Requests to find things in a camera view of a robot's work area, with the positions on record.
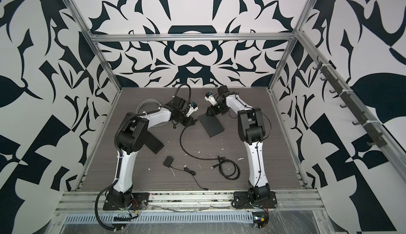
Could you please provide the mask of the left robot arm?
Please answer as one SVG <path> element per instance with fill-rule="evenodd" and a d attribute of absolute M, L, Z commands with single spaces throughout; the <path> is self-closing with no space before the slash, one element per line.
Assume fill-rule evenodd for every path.
<path fill-rule="evenodd" d="M 196 123 L 191 115 L 197 110 L 197 104 L 191 101 L 190 85 L 181 84 L 176 89 L 172 99 L 157 109 L 126 114 L 114 136 L 114 146 L 117 150 L 114 181 L 99 192 L 95 201 L 95 217 L 101 227 L 108 231 L 120 229 L 113 224 L 109 226 L 101 220 L 98 213 L 98 202 L 102 194 L 106 195 L 107 203 L 112 204 L 116 209 L 125 210 L 129 214 L 127 218 L 118 218 L 118 220 L 131 221 L 138 217 L 137 213 L 130 213 L 130 207 L 134 201 L 132 175 L 136 157 L 144 146 L 147 146 L 155 154 L 163 148 L 163 143 L 152 135 L 149 129 L 156 125 L 171 122 L 187 128 Z"/>

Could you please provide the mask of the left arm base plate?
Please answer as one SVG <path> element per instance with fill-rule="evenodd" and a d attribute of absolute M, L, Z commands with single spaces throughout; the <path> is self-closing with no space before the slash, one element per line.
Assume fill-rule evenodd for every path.
<path fill-rule="evenodd" d="M 104 205 L 104 211 L 115 211 L 115 210 L 139 210 L 144 208 L 149 204 L 149 193 L 116 193 L 108 194 Z"/>

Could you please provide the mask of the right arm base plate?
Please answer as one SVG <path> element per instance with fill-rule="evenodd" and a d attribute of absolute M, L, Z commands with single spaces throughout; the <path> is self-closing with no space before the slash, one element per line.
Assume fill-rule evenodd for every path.
<path fill-rule="evenodd" d="M 274 192 L 269 197 L 255 199 L 254 195 L 249 192 L 234 192 L 231 202 L 232 207 L 237 209 L 275 209 L 278 201 Z"/>

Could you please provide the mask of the black network switch box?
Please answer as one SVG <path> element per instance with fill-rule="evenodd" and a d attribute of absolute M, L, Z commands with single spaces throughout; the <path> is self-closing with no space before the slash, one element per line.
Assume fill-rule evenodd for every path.
<path fill-rule="evenodd" d="M 198 117 L 210 138 L 222 133 L 225 129 L 216 116 L 202 114 Z"/>

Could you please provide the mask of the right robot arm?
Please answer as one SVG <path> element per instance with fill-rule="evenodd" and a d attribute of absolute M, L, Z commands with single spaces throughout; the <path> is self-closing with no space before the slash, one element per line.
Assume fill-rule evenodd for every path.
<path fill-rule="evenodd" d="M 222 124 L 216 118 L 218 114 L 230 110 L 237 114 L 237 131 L 246 148 L 249 166 L 248 201 L 257 206 L 265 203 L 271 199 L 271 190 L 263 159 L 266 131 L 261 109 L 245 103 L 236 92 L 230 92 L 227 86 L 218 88 L 218 96 L 207 92 L 205 100 L 210 103 L 210 106 L 206 114 L 199 118 L 209 137 L 224 131 Z"/>

